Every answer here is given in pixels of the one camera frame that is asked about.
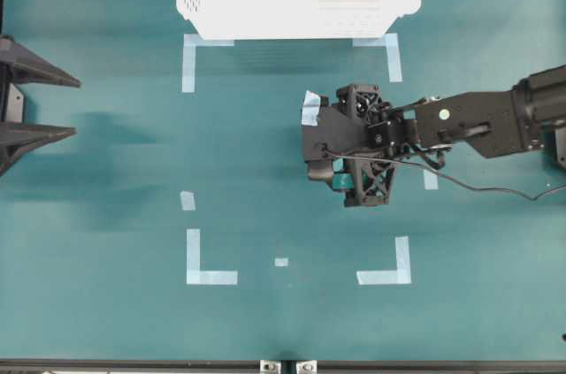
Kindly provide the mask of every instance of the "small tape piece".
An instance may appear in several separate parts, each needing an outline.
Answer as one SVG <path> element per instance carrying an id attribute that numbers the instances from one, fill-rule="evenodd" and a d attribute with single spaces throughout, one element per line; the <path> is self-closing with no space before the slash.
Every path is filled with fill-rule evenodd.
<path id="1" fill-rule="evenodd" d="M 318 112 L 320 111 L 320 95 L 311 93 L 309 90 L 304 95 L 302 102 L 301 125 L 317 126 Z"/>
<path id="2" fill-rule="evenodd" d="M 187 230 L 187 284 L 236 286 L 238 271 L 201 271 L 201 230 Z"/>
<path id="3" fill-rule="evenodd" d="M 381 38 L 354 38 L 354 47 L 385 47 L 387 53 L 387 68 L 390 82 L 403 82 L 401 71 L 401 53 L 397 34 L 385 34 Z"/>
<path id="4" fill-rule="evenodd" d="M 425 190 L 438 190 L 439 177 L 432 172 L 423 171 L 424 189 Z"/>
<path id="5" fill-rule="evenodd" d="M 196 210 L 195 193 L 191 191 L 181 191 L 180 206 L 183 210 Z"/>
<path id="6" fill-rule="evenodd" d="M 278 268 L 285 268 L 289 266 L 289 259 L 287 257 L 276 257 L 273 264 Z"/>
<path id="7" fill-rule="evenodd" d="M 395 271 L 358 271 L 357 282 L 360 286 L 383 286 L 392 284 L 411 284 L 409 237 L 395 237 Z"/>
<path id="8" fill-rule="evenodd" d="M 196 47 L 233 47 L 233 41 L 205 41 L 199 34 L 185 34 L 183 45 L 183 93 L 195 92 Z"/>

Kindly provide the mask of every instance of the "teal table surface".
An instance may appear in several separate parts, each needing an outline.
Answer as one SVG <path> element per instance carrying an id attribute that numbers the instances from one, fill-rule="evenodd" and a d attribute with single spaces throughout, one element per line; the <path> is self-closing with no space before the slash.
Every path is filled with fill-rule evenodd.
<path id="1" fill-rule="evenodd" d="M 195 30 L 174 2 L 6 0 L 4 32 L 83 87 L 22 87 L 28 122 L 79 133 L 0 180 L 0 357 L 566 359 L 566 194 L 426 190 L 400 169 L 389 206 L 346 210 L 307 181 L 300 131 L 306 89 L 378 83 L 401 105 L 563 65 L 566 0 L 423 0 L 390 29 L 396 83 L 384 48 L 351 40 L 199 48 L 194 94 Z M 446 172 L 566 183 L 551 155 L 485 160 L 465 144 Z M 191 228 L 202 268 L 238 271 L 237 286 L 186 284 Z M 395 269 L 404 236 L 411 284 L 359 286 L 357 271 Z"/>

